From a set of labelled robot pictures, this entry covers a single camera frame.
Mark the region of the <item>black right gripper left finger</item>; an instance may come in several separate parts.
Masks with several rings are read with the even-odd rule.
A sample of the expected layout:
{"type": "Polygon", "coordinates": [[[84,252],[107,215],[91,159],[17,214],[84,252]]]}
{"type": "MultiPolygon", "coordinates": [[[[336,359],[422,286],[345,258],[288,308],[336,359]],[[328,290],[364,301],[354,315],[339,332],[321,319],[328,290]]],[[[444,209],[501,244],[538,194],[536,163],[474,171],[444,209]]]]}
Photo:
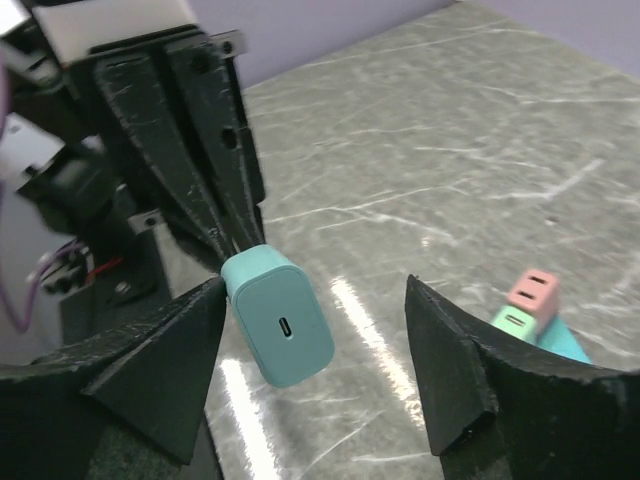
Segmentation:
{"type": "Polygon", "coordinates": [[[1,369],[5,479],[219,479],[204,407],[226,316],[213,278],[161,309],[1,369]]]}

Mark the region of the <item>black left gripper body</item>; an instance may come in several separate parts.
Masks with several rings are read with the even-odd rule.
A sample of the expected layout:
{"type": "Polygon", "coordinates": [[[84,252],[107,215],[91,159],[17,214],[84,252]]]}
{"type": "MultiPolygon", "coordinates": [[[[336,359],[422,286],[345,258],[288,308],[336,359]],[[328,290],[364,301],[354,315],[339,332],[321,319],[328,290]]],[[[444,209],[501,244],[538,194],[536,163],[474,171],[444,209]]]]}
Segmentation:
{"type": "Polygon", "coordinates": [[[247,51],[247,42],[240,30],[208,34],[196,25],[183,25],[91,47],[84,63],[149,57],[161,65],[173,66],[182,59],[186,70],[211,70],[215,63],[233,62],[247,51]]]}

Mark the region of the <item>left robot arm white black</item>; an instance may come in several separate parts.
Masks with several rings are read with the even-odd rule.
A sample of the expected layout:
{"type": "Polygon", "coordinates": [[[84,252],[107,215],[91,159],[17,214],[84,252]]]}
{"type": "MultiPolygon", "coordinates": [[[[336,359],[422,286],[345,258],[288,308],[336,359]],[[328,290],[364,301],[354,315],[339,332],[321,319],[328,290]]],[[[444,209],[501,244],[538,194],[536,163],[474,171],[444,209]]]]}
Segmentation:
{"type": "Polygon", "coordinates": [[[264,241],[264,184],[234,60],[186,1],[27,1],[1,38],[10,111],[63,146],[27,166],[20,194],[98,262],[138,270],[125,186],[210,268],[264,241]]]}

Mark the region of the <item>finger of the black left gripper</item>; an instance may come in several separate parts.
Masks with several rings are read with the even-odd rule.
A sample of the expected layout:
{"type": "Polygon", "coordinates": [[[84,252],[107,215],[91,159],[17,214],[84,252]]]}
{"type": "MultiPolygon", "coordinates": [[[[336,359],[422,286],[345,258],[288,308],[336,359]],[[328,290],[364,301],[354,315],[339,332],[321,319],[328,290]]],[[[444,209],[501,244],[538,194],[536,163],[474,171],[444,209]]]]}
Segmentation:
{"type": "Polygon", "coordinates": [[[266,191],[234,60],[202,35],[171,42],[163,54],[229,237],[239,250],[263,244],[266,191]]]}
{"type": "Polygon", "coordinates": [[[232,255],[213,193],[208,159],[180,92],[147,56],[100,61],[95,83],[107,110],[101,136],[117,152],[131,189],[158,208],[179,242],[209,255],[232,255]]]}

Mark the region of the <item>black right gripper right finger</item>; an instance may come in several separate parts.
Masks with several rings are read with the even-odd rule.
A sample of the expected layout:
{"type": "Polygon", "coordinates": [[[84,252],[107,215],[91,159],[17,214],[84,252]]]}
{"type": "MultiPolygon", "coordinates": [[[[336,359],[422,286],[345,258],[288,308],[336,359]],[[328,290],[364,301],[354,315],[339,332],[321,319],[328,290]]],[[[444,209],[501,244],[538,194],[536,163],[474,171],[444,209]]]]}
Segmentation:
{"type": "Polygon", "coordinates": [[[635,479],[639,375],[571,360],[406,283],[411,357],[448,479],[635,479]]]}

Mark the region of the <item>pink plug adapter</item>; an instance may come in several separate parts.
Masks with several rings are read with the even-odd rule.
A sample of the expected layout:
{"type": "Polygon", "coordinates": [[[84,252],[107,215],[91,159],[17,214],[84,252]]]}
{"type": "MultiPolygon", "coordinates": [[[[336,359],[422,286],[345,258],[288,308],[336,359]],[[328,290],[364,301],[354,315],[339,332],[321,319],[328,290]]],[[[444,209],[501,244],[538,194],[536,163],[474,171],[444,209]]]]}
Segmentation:
{"type": "Polygon", "coordinates": [[[508,292],[507,303],[532,316],[541,334],[559,311],[559,280],[551,273],[528,269],[508,292]]]}

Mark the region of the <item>green plug adapter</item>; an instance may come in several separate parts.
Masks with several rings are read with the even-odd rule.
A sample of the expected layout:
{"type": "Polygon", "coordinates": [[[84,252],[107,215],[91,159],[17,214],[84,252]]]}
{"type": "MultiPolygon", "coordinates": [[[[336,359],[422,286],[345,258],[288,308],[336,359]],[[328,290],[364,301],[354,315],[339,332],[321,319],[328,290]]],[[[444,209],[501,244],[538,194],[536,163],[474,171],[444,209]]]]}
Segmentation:
{"type": "Polygon", "coordinates": [[[491,325],[521,341],[536,343],[537,320],[514,306],[503,306],[494,316],[491,325]]]}

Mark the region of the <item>teal triangular power strip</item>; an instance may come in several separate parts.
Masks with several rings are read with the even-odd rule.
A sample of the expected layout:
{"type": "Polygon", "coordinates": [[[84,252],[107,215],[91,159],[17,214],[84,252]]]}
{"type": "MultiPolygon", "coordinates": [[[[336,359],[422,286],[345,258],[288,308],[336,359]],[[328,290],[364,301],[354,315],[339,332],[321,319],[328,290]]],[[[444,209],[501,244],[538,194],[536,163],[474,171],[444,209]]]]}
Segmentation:
{"type": "Polygon", "coordinates": [[[555,316],[538,336],[536,345],[556,355],[591,364],[583,347],[559,316],[555,316]]]}

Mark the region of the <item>teal plug adapter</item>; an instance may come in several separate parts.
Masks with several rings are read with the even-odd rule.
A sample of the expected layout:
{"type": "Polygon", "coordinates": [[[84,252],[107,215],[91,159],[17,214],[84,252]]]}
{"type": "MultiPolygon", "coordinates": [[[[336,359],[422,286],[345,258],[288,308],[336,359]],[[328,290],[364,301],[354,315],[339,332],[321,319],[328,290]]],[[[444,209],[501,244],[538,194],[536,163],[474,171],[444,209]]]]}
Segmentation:
{"type": "Polygon", "coordinates": [[[334,340],[307,274],[270,245],[221,268],[231,308],[264,379],[288,388],[329,365],[334,340]]]}

